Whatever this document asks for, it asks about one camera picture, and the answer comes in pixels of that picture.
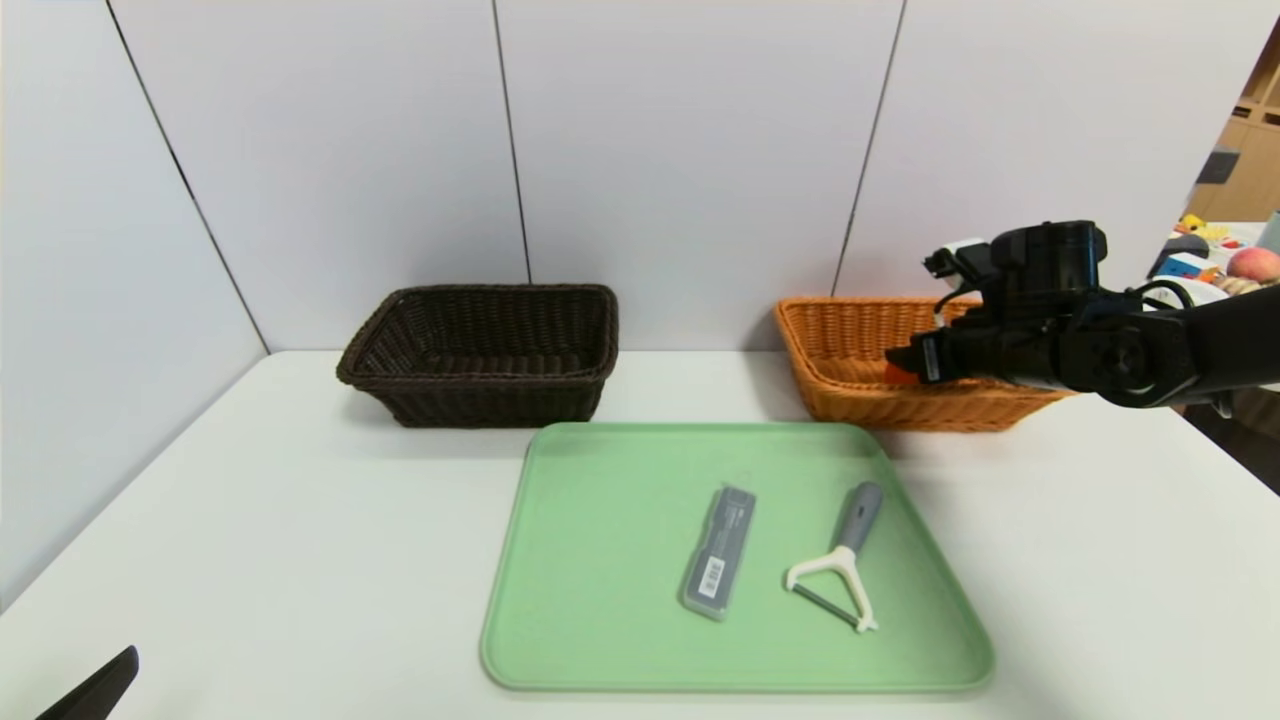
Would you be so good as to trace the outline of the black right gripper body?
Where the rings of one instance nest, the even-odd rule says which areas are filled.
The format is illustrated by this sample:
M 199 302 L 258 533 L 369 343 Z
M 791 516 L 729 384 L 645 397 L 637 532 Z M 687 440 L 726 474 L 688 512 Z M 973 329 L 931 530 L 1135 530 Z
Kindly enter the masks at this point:
M 910 338 L 922 356 L 925 384 L 969 379 L 1000 379 L 1006 334 L 993 327 L 945 327 Z

